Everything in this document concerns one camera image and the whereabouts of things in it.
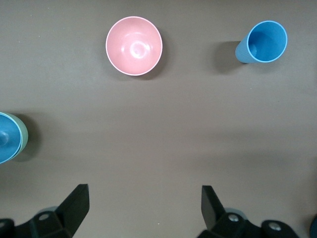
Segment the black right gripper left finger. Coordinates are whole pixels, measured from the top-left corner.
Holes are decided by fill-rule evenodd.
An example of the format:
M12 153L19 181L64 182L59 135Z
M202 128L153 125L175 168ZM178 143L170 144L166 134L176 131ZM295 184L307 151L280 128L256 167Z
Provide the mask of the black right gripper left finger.
M79 184L57 207L45 208L29 221L15 225L0 220L2 238L72 238L89 211L89 186Z

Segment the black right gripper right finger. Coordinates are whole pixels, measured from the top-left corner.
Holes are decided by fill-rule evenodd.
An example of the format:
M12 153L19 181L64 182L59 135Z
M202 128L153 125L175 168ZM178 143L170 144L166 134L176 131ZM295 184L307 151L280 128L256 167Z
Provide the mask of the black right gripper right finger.
M284 222L265 220L258 227L235 210L226 211L210 185L202 186L201 212L207 229L200 238L297 238Z

